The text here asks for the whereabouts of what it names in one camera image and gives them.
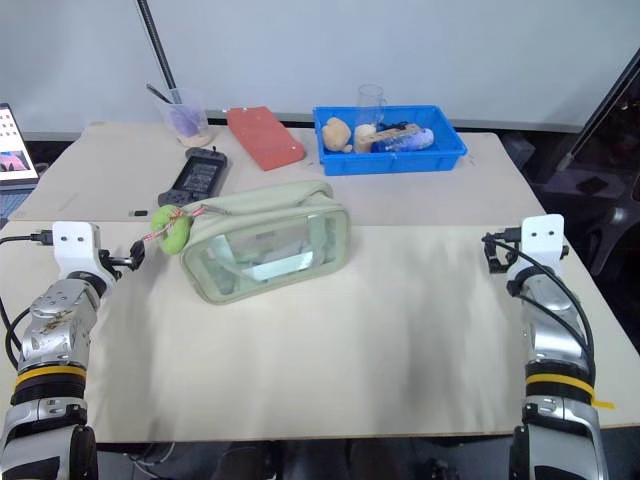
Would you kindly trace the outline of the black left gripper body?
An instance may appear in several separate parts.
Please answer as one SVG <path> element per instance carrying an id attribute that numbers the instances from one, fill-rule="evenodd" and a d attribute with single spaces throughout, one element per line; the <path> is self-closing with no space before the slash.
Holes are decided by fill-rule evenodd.
<path id="1" fill-rule="evenodd" d="M 121 265 L 120 258 L 112 257 L 110 251 L 107 249 L 100 249 L 98 257 L 102 267 L 108 271 L 115 280 L 119 280 L 122 277 L 122 273 L 116 269 L 117 266 Z"/>

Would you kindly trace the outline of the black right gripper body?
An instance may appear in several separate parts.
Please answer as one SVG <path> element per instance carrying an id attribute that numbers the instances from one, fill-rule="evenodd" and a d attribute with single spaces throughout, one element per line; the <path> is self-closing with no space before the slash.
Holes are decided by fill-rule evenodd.
<path id="1" fill-rule="evenodd" d="M 500 248 L 505 251 L 504 259 L 505 263 L 500 267 L 501 273 L 506 273 L 509 268 L 516 263 L 519 258 L 520 242 L 519 241 L 507 241 L 506 239 L 500 239 Z"/>

